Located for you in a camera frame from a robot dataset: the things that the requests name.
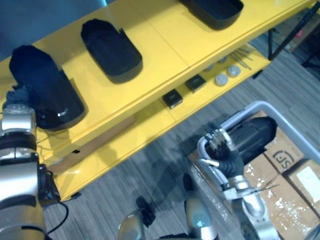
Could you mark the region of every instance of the black cable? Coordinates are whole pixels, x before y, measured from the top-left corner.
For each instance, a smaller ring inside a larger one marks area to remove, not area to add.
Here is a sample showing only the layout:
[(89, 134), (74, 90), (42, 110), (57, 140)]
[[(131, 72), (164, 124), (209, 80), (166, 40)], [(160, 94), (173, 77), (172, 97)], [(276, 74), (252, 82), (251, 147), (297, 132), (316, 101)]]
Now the black cable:
[[(49, 173), (51, 175), (51, 177), (53, 177), (54, 173), (52, 171), (50, 171), (50, 170), (46, 170), (46, 171), (47, 171), (47, 173)], [(63, 220), (57, 226), (55, 226), (54, 228), (52, 228), (50, 231), (47, 232), (48, 235), (51, 234), (52, 232), (54, 232), (55, 230), (57, 230), (58, 228), (60, 228), (62, 226), (62, 224), (65, 223), (65, 221), (67, 220), (67, 218), (69, 216), (68, 206), (65, 203), (61, 202), (60, 197), (58, 195), (55, 195), (54, 192), (51, 191), (51, 194), (57, 200), (58, 204), (60, 204), (61, 206), (63, 206), (65, 208), (65, 215), (64, 215)]]
[(52, 228), (50, 231), (47, 232), (48, 235), (51, 234), (52, 232), (54, 232), (55, 230), (57, 230), (58, 228), (60, 228), (61, 225), (65, 223), (65, 221), (67, 220), (67, 218), (69, 216), (68, 206), (61, 201), (58, 201), (58, 204), (62, 205), (65, 208), (65, 216), (64, 216), (63, 220), (57, 226), (55, 226), (54, 228)]

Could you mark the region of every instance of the black logo on box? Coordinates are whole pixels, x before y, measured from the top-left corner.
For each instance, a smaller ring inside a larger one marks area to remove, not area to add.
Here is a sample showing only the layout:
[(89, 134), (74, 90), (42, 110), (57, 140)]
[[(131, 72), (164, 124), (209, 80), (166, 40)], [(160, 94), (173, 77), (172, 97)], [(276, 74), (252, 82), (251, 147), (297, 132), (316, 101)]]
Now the black logo on box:
[(289, 168), (294, 163), (294, 158), (287, 151), (277, 151), (272, 156), (284, 169)]

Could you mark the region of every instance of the gray round object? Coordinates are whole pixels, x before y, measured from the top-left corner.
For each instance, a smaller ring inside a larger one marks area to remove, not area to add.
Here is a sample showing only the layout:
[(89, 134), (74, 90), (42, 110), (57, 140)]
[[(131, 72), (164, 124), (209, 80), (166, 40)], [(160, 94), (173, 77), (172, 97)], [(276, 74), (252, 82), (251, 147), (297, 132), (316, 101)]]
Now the gray round object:
[(210, 71), (211, 69), (214, 68), (214, 65), (215, 65), (214, 63), (211, 64), (210, 66), (208, 66), (207, 68), (205, 68), (204, 71), (206, 71), (206, 72)]
[(224, 56), (218, 61), (218, 63), (223, 64), (225, 61), (227, 61), (227, 59), (228, 59), (228, 56)]
[(235, 78), (241, 73), (241, 69), (236, 65), (231, 65), (230, 67), (228, 67), (227, 73), (229, 77)]
[(220, 73), (217, 76), (215, 76), (215, 84), (219, 87), (222, 87), (228, 83), (228, 76)]

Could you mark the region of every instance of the small black box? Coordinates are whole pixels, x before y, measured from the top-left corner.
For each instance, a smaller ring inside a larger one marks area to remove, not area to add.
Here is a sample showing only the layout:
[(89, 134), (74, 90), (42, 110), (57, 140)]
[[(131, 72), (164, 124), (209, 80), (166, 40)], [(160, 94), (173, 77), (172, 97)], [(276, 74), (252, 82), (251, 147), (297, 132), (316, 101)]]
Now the small black box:
[(173, 109), (175, 106), (182, 103), (182, 96), (175, 89), (163, 95), (162, 99), (170, 109)]
[(185, 85), (193, 92), (195, 93), (197, 90), (199, 90), (201, 87), (205, 85), (206, 81), (200, 76), (199, 74), (193, 76), (188, 81), (185, 82)]

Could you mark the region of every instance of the shelf board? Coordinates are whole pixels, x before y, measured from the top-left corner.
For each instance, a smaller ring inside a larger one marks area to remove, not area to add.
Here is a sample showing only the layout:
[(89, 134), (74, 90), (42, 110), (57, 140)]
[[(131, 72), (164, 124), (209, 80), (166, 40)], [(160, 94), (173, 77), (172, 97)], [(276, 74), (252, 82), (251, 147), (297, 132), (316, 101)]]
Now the shelf board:
[(189, 66), (203, 59), (209, 61), (207, 65), (216, 62), (313, 2), (241, 0), (244, 7), (238, 19), (225, 29), (214, 30), (192, 15), (178, 0), (128, 1)]
[(175, 124), (169, 111), (156, 100), (135, 115), (133, 126), (55, 177), (61, 199), (91, 183), (153, 141)]
[[(264, 69), (270, 61), (262, 56), (254, 47), (249, 44), (245, 44), (242, 48), (246, 49), (250, 53), (247, 57), (253, 59), (250, 60), (244, 56), (238, 55), (242, 61), (251, 67), (251, 70), (244, 68), (237, 63), (231, 56), (228, 56), (227, 61), (224, 63), (216, 62), (213, 69), (210, 71), (202, 71), (200, 75), (206, 81), (205, 86), (200, 88), (195, 93), (192, 93), (185, 84), (182, 84), (176, 88), (183, 98), (183, 102), (170, 110), (170, 114), (176, 121), (181, 121), (195, 113), (214, 99), (218, 98), (222, 94), (226, 93), (236, 85), (240, 84), (247, 78), (254, 75), (261, 69)], [(229, 77), (228, 83), (225, 86), (217, 86), (215, 84), (215, 76), (217, 74), (227, 74), (228, 66), (236, 65), (241, 69), (241, 74), (237, 77)]]
[[(117, 0), (35, 42), (63, 68), (88, 109), (84, 119), (67, 130), (37, 129), (40, 161), (48, 165), (58, 161), (312, 2), (242, 1), (238, 20), (216, 31), (178, 0)], [(141, 52), (143, 70), (133, 80), (113, 84), (86, 50), (80, 32), (93, 18), (123, 28)], [(9, 61), (0, 62), (0, 105), (16, 84)]]
[(252, 70), (241, 67), (241, 75), (230, 79), (226, 86), (217, 87), (213, 83), (213, 77), (217, 73), (223, 73), (228, 65), (234, 64), (234, 61), (229, 58), (224, 64), (217, 63), (211, 71), (201, 73), (207, 82), (196, 93), (192, 93), (184, 84), (176, 88), (183, 96), (183, 102), (180, 105), (169, 109), (162, 99), (156, 100), (136, 113), (136, 122), (133, 126), (64, 173), (57, 175), (55, 182), (62, 200), (67, 200), (71, 195), (175, 127), (188, 116), (269, 64), (266, 58), (247, 44), (246, 49), (248, 48), (252, 50), (248, 57), (253, 61), (243, 60), (250, 65)]

